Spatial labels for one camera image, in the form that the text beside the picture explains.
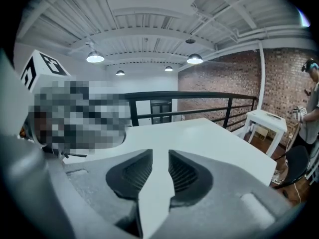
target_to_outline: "white column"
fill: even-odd
[[[283,131],[278,131],[276,132],[275,138],[273,139],[272,143],[270,144],[266,155],[271,157],[271,155],[275,152],[278,144],[280,143],[281,138],[283,137],[284,132]]]
[[[265,92],[266,70],[265,70],[264,49],[261,44],[261,41],[258,42],[258,46],[259,46],[260,62],[261,62],[261,82],[260,82],[260,92],[259,92],[257,109],[261,109],[261,105],[263,104],[264,92]]]

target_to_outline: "table leg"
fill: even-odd
[[[253,131],[251,132],[251,135],[250,135],[250,137],[249,137],[249,140],[248,140],[249,143],[251,142],[251,140],[252,140],[253,137],[254,137],[254,134],[255,134],[255,132],[256,132],[257,126],[258,126],[258,124],[256,123],[256,124],[254,125],[254,129],[253,129]]]
[[[275,138],[273,139],[272,143],[270,144],[267,152],[266,152],[266,155],[271,157],[271,155],[274,153],[275,149],[277,148],[280,140],[281,140],[281,137],[283,137],[284,135],[284,132],[283,131],[280,131],[280,132],[277,132],[276,133],[276,136]]]
[[[246,131],[247,131],[247,128],[249,127],[249,123],[250,123],[250,119],[246,119],[246,122],[245,122],[245,125],[244,125],[244,129],[240,135],[240,138],[244,139],[245,135],[246,135]]]

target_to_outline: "pixelated blur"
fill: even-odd
[[[28,116],[41,143],[69,153],[111,148],[125,139],[129,106],[101,83],[56,81],[34,96]]]

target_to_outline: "ceiling light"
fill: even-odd
[[[103,60],[104,60],[104,57],[102,56],[102,54],[95,50],[90,52],[88,57],[86,58],[86,61],[90,63],[98,63],[98,62],[102,62]]]
[[[188,43],[188,44],[193,44],[193,43],[195,43],[196,41],[195,41],[194,39],[188,39],[188,40],[186,40],[185,42]]]
[[[125,75],[125,73],[124,73],[124,71],[119,70],[119,71],[116,72],[116,75]]]
[[[203,59],[198,54],[191,54],[187,59],[188,64],[200,64],[203,63]]]
[[[306,15],[304,15],[301,10],[298,10],[298,12],[299,12],[300,19],[301,19],[301,25],[304,26],[304,27],[309,27],[310,26],[310,22],[307,19]]]
[[[167,72],[173,71],[173,68],[171,66],[166,66],[165,71]]]

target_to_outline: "wooden floor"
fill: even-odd
[[[250,136],[250,134],[246,134],[246,136],[245,136],[246,141],[249,139],[249,136]],[[257,149],[266,153],[268,147],[271,144],[271,141],[268,139],[265,139],[264,141],[262,141],[261,139],[259,139],[257,137],[253,137],[251,144],[253,146],[255,146]],[[277,146],[277,148],[276,148],[276,150],[271,158],[272,159],[278,158],[281,155],[283,155],[284,153],[285,153],[285,150],[283,148],[281,148],[280,146]],[[279,171],[284,171],[285,168],[286,168],[285,160],[284,159],[278,160],[276,169]],[[306,180],[305,177],[302,178],[300,181],[298,181],[296,183],[296,188],[299,192],[301,201],[304,202],[308,198],[308,195],[309,195],[309,190],[310,190],[309,181]],[[278,189],[278,191],[281,194],[282,194],[283,190],[285,190],[288,193],[288,199],[293,205],[296,205],[299,203],[300,200],[299,200],[299,197],[298,197],[298,194],[297,194],[297,191],[296,191],[294,185],[290,185],[290,186],[284,187],[282,189]]]

